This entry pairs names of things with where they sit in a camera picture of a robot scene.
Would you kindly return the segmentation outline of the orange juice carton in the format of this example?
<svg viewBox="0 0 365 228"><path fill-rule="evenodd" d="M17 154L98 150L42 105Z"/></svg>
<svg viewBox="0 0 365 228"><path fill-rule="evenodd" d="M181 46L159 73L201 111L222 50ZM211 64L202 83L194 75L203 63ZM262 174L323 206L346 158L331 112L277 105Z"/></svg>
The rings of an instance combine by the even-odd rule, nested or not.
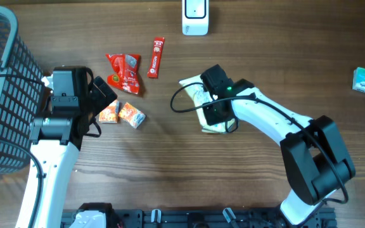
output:
<svg viewBox="0 0 365 228"><path fill-rule="evenodd" d="M116 99L99 113L99 121L104 124L118 122L119 101Z"/></svg>

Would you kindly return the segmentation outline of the red crinkled snack packet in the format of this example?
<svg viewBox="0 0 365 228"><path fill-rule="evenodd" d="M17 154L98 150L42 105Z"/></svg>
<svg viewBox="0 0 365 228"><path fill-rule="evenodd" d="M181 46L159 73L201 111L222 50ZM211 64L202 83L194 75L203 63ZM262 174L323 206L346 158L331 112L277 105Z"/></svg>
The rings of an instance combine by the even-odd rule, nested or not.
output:
<svg viewBox="0 0 365 228"><path fill-rule="evenodd" d="M139 54L106 54L114 74L107 76L107 84L132 94L139 93L138 63Z"/></svg>

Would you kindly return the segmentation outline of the yellow snack bag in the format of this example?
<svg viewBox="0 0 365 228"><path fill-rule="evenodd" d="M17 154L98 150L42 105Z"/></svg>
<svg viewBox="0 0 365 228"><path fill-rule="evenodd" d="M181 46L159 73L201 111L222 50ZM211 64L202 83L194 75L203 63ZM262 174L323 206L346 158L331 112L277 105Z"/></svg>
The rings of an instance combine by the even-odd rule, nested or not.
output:
<svg viewBox="0 0 365 228"><path fill-rule="evenodd" d="M212 101L212 98L209 92L205 91L202 86L202 80L200 75L196 75L190 78L182 79L179 81L181 87L184 87L184 90L188 94L188 96L192 99L195 106L203 105L204 103L208 103ZM196 114L198 116L199 123L202 127L202 132L205 133L227 133L225 128L225 122L217 123L213 125L209 125L205 119L205 115L203 109L196 110Z"/></svg>

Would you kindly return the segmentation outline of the small orange snack packet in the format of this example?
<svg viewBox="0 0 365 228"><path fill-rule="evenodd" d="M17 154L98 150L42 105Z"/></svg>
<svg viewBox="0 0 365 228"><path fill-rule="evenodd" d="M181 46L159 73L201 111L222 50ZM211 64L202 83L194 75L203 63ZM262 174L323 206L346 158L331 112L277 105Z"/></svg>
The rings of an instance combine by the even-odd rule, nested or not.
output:
<svg viewBox="0 0 365 228"><path fill-rule="evenodd" d="M129 123L133 128L138 128L145 120L146 115L130 103L125 103L118 116Z"/></svg>

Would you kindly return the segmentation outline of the red coffee stick sachet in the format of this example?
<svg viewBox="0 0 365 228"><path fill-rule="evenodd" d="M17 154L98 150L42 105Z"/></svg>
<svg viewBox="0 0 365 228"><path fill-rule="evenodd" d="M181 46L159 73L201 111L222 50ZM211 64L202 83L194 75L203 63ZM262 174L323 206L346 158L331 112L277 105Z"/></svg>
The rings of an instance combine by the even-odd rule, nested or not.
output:
<svg viewBox="0 0 365 228"><path fill-rule="evenodd" d="M153 52L151 58L151 64L148 69L147 77L152 79L158 78L158 71L160 68L161 56L163 51L165 38L164 37L156 37L153 41Z"/></svg>

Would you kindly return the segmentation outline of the teal white small box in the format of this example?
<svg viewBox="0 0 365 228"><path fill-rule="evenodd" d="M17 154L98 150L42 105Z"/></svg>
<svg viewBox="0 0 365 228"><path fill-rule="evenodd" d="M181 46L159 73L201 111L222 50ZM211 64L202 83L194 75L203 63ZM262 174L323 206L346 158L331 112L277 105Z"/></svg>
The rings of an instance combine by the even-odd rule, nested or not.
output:
<svg viewBox="0 0 365 228"><path fill-rule="evenodd" d="M352 89L365 93L365 68L357 67L354 70Z"/></svg>

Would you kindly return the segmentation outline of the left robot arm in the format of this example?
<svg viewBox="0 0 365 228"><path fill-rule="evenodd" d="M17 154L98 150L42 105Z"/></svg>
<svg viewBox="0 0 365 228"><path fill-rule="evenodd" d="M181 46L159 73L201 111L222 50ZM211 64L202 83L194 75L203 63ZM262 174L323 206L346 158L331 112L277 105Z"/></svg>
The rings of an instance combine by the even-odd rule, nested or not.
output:
<svg viewBox="0 0 365 228"><path fill-rule="evenodd" d="M68 182L82 140L96 117L117 95L86 66L59 66L53 93L34 119L29 177L17 227L59 227Z"/></svg>

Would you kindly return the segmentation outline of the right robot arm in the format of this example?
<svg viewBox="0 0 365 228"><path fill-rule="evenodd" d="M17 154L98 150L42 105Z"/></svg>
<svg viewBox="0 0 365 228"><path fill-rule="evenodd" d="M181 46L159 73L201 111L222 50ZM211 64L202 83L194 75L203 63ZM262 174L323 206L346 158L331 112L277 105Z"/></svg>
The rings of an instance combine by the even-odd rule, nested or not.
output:
<svg viewBox="0 0 365 228"><path fill-rule="evenodd" d="M258 128L281 148L291 191L279 206L286 225L301 227L325 203L349 200L345 183L355 177L355 166L336 123L323 115L299 115L277 104L251 82L233 82L215 65L200 75L211 98L201 105L209 125L228 120ZM343 199L331 195L341 190Z"/></svg>

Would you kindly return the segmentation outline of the white barcode scanner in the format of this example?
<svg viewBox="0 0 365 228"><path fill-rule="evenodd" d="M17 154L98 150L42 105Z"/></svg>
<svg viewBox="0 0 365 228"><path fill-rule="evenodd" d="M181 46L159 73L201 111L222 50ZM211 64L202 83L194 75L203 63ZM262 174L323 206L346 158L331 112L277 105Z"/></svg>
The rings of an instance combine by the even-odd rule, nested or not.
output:
<svg viewBox="0 0 365 228"><path fill-rule="evenodd" d="M209 0L182 0L182 32L186 36L207 35Z"/></svg>

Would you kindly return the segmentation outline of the grey plastic shopping basket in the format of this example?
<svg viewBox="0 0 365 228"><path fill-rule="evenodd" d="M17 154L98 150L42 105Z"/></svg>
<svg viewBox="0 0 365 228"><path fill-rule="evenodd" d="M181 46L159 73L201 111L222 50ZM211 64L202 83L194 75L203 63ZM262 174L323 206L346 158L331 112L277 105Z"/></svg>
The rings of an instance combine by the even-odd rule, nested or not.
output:
<svg viewBox="0 0 365 228"><path fill-rule="evenodd" d="M32 121L43 97L43 73L18 33L17 18L0 6L0 174L30 162Z"/></svg>

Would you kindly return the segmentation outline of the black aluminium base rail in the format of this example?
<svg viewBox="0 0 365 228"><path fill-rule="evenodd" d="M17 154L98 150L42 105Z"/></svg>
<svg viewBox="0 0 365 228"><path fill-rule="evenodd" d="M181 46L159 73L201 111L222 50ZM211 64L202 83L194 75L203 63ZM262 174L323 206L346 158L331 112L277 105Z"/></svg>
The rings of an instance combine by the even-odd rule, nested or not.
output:
<svg viewBox="0 0 365 228"><path fill-rule="evenodd" d="M153 222L150 211L142 210L117 210L115 212L120 221L121 227L125 228L188 228L188 227L232 227L217 210L166 210L161 214L161 221ZM291 227L283 217L278 215L274 208L252 208L250 210L235 210L235 222L238 227L246 228L268 228L268 227ZM334 208L321 208L304 225L305 228L337 228L336 214Z"/></svg>

